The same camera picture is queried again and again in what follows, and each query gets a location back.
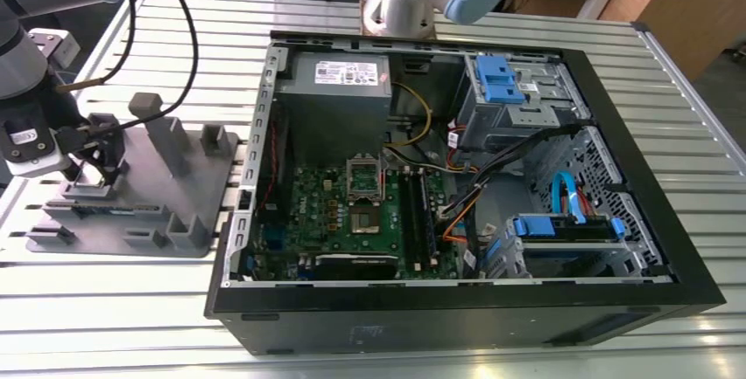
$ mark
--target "floor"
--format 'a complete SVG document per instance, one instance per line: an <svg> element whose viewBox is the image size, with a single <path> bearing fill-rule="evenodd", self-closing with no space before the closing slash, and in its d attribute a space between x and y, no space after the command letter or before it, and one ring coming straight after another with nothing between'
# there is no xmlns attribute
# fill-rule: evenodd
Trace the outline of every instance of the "floor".
<svg viewBox="0 0 746 379"><path fill-rule="evenodd" d="M357 2L357 0L333 0L337 2ZM101 33L114 15L117 5L99 4L86 8L63 11L55 17L34 18L25 23L26 28L59 26L70 31L79 42L82 53L70 67L71 78L74 72L85 63ZM746 63L732 63L727 55L721 55L709 65L701 77L693 82L695 89L725 129L741 148L746 148Z"/></svg>

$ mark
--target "green circuit board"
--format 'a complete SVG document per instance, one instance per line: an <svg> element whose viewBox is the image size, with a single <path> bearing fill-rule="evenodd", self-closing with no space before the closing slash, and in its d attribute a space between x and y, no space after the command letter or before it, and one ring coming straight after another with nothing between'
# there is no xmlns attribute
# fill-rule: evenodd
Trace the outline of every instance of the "green circuit board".
<svg viewBox="0 0 746 379"><path fill-rule="evenodd" d="M374 190L378 174L352 172L354 186ZM398 258L397 279L452 279L456 273L456 250L437 254L437 264L413 269L406 263L400 214L400 172L381 174L382 200L346 202L344 167L296 167L292 178L289 222L281 233L280 252L268 253L262 270L274 280L298 279L294 256L324 253L385 254ZM445 193L438 173L425 178L428 202L433 209Z"/></svg>

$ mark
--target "motherboard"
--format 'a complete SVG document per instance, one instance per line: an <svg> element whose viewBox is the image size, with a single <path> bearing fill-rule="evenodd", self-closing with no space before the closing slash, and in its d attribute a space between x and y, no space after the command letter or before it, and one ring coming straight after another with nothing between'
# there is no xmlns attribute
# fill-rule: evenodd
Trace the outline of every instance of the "motherboard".
<svg viewBox="0 0 746 379"><path fill-rule="evenodd" d="M437 172L382 170L377 158L297 166L289 221L264 225L266 251L246 264L272 280L453 279L456 248L433 230L445 199Z"/></svg>

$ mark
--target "aluminum table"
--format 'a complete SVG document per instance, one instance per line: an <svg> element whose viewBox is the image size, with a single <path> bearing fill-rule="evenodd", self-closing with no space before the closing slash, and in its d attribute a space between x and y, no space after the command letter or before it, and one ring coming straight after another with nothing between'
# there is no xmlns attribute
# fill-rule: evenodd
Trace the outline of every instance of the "aluminum table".
<svg viewBox="0 0 746 379"><path fill-rule="evenodd" d="M350 34L350 3L188 0L201 61L177 115L221 122L245 139L270 29ZM129 119L135 92L176 99L186 80L186 24L176 0L137 8L133 56L106 86L78 96L83 112ZM121 53L126 8L79 78ZM547 45L587 52L727 304L663 320L591 348L252 357L202 317L214 253L200 259L31 254L15 232L39 218L55 176L14 179L0 200L0 375L261 378L623 378L746 375L746 160L655 39L627 24L492 15L472 26L437 16L441 39ZM245 147L236 157L234 177ZM225 206L234 202L228 184Z"/></svg>

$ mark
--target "computer case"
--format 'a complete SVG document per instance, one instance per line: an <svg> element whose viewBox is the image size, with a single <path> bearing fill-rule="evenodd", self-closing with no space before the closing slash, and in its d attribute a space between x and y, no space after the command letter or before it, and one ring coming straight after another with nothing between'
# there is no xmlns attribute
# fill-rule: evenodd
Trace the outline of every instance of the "computer case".
<svg viewBox="0 0 746 379"><path fill-rule="evenodd" d="M585 346L724 302L580 51L273 32L246 143L205 316L253 355Z"/></svg>

